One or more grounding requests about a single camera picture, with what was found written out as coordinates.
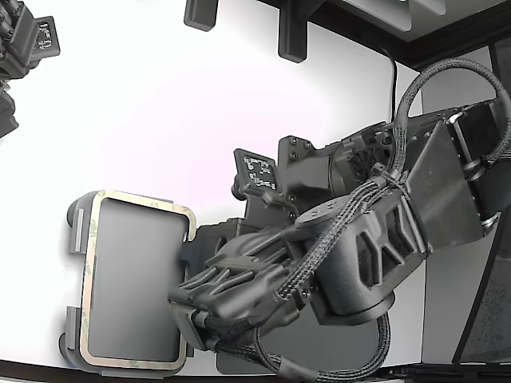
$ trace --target robotic hand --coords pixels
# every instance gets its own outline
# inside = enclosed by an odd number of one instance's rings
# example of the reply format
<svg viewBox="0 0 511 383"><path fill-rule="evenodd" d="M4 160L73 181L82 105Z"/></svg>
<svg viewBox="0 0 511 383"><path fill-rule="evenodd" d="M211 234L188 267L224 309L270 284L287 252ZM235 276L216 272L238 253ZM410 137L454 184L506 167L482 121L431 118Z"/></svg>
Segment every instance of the robotic hand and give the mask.
<svg viewBox="0 0 511 383"><path fill-rule="evenodd" d="M409 121L420 88L452 68L483 76L497 99ZM188 344L300 381L370 376L389 351L396 286L428 254L487 235L511 202L510 117L509 95L487 68L449 59L414 80L391 124L319 150L286 137L278 166L236 150L232 192L247 200L245 218L201 227L182 251L195 276L169 294ZM308 303L325 326L377 319L375 356L359 370L325 372L268 353L262 335Z"/></svg>
<svg viewBox="0 0 511 383"><path fill-rule="evenodd" d="M24 2L0 1L0 138L18 127L7 82L25 77L42 59L59 54L52 17L34 18Z"/></svg>

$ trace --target black wire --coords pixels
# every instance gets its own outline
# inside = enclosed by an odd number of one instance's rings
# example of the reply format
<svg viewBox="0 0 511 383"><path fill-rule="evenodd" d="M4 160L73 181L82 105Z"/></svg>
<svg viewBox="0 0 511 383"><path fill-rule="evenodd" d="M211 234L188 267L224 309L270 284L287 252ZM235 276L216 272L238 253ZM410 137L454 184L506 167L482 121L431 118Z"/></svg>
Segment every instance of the black wire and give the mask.
<svg viewBox="0 0 511 383"><path fill-rule="evenodd" d="M392 114L390 122L394 122L394 118L396 116L396 88L398 86L398 64L396 63L396 60L394 60L394 58L392 57L388 50L386 50L382 46L380 46L379 48L389 58L390 62L392 63L392 100L390 101Z"/></svg>

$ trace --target black frame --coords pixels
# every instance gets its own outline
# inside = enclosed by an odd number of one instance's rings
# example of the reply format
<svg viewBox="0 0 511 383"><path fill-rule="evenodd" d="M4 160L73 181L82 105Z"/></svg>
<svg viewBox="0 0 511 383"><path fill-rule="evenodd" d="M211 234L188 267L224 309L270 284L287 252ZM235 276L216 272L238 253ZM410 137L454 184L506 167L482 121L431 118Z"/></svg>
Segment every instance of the black frame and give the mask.
<svg viewBox="0 0 511 383"><path fill-rule="evenodd" d="M386 49L396 61L415 70L511 36L511 2L508 1L411 42L325 0L258 1L280 10L279 55L294 62L307 58L307 21L374 51ZM217 10L212 3L218 4L218 0L187 0L185 24L210 30L215 26Z"/></svg>

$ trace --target black mount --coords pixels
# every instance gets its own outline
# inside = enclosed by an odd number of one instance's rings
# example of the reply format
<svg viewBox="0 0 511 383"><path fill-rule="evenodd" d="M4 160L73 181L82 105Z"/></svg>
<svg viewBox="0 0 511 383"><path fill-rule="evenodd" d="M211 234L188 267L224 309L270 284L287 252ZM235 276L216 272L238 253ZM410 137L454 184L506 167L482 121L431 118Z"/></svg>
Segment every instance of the black mount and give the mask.
<svg viewBox="0 0 511 383"><path fill-rule="evenodd" d="M279 56L293 62L307 58L307 22L326 0L283 0L279 16ZM184 24L209 31L216 24L218 0L187 0Z"/></svg>

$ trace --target cable clip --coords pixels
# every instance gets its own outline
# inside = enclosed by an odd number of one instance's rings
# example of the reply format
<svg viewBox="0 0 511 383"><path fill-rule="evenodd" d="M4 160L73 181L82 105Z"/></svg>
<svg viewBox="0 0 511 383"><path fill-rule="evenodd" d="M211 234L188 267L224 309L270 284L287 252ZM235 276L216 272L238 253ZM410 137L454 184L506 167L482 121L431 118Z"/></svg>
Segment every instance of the cable clip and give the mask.
<svg viewBox="0 0 511 383"><path fill-rule="evenodd" d="M371 169L373 176L370 178L372 182L378 185L378 188L382 190L389 184L399 183L401 180L401 174L397 170L393 170L389 173L386 166L377 162Z"/></svg>

